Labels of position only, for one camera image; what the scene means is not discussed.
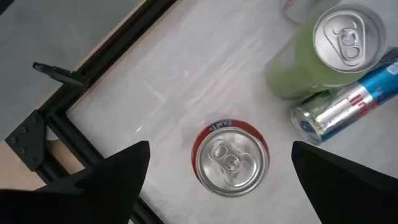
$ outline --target blue and silver can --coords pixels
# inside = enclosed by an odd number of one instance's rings
[[[369,72],[348,86],[317,93],[292,109],[297,130],[320,144],[398,94],[398,62]]]

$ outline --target silver can bottom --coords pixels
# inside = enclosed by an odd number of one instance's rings
[[[317,128],[309,118],[309,113],[295,108],[290,111],[290,120],[297,131],[310,143],[319,145],[322,143],[322,137],[318,134]]]

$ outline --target wooden surface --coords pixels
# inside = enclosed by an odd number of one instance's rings
[[[267,62],[297,30],[278,7],[277,0],[179,1],[70,111],[105,157],[149,140],[141,197],[164,222],[319,223],[290,158],[292,142],[302,140],[289,121],[295,102],[273,96],[264,80]],[[398,177],[397,111],[391,100],[322,148]],[[192,171],[196,135],[220,118],[251,123],[271,152],[266,178],[242,197],[210,193]]]
[[[44,183],[4,142],[0,142],[0,189],[35,190]]]
[[[69,151],[69,149],[61,142],[61,140],[47,141],[47,149],[61,163],[69,174],[74,174],[84,169],[83,165]]]

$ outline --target soda can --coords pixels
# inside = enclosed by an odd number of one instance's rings
[[[224,119],[198,135],[192,149],[192,166],[210,192],[237,197],[255,189],[267,174],[269,151],[253,126]]]
[[[303,24],[318,12],[337,5],[341,0],[280,0],[279,7],[293,22]]]
[[[340,4],[310,19],[268,64],[267,84],[281,98],[348,85],[382,59],[387,30],[361,4]]]
[[[291,111],[290,118],[301,135],[320,144],[397,94],[398,62],[394,62],[351,85],[311,96]]]

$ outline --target red can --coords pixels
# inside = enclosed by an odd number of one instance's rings
[[[261,183],[269,168],[269,150],[256,128],[244,121],[223,119],[198,135],[192,166],[209,191],[237,197]]]

